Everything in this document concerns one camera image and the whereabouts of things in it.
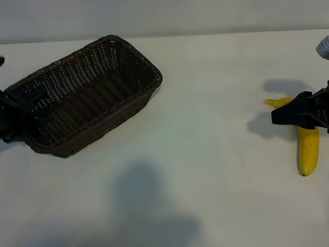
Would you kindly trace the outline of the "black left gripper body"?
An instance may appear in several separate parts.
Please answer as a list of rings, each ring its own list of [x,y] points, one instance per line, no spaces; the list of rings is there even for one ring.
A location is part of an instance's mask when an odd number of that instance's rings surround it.
[[[1,136],[10,129],[10,118],[8,113],[8,104],[6,94],[1,91]]]

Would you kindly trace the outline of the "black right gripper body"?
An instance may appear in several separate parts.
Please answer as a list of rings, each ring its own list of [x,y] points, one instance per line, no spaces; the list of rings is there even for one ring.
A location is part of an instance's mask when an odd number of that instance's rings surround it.
[[[318,92],[307,92],[307,127],[326,128],[328,132],[328,85]]]

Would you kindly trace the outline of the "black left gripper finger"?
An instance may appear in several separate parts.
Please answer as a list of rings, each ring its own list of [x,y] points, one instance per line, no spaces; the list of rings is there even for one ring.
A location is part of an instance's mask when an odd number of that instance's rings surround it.
[[[11,142],[17,137],[21,137],[22,129],[24,127],[23,121],[5,122],[1,121],[1,139],[4,142]]]
[[[14,93],[4,92],[4,103],[11,106],[14,109],[29,112],[32,110],[34,105],[38,103],[43,98],[42,92],[32,93],[27,98]]]

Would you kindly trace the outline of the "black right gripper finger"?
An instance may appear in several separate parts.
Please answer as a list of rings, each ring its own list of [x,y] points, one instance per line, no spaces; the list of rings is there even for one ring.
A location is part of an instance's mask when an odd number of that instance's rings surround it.
[[[272,123],[275,125],[289,125],[289,126],[297,126],[302,127],[304,129],[315,129],[316,125],[314,121],[308,116],[296,116],[296,115],[278,115],[271,114]]]
[[[297,118],[297,116],[311,117],[308,98],[312,92],[304,91],[299,93],[294,99],[280,98],[273,101],[274,110],[271,113],[272,118]]]

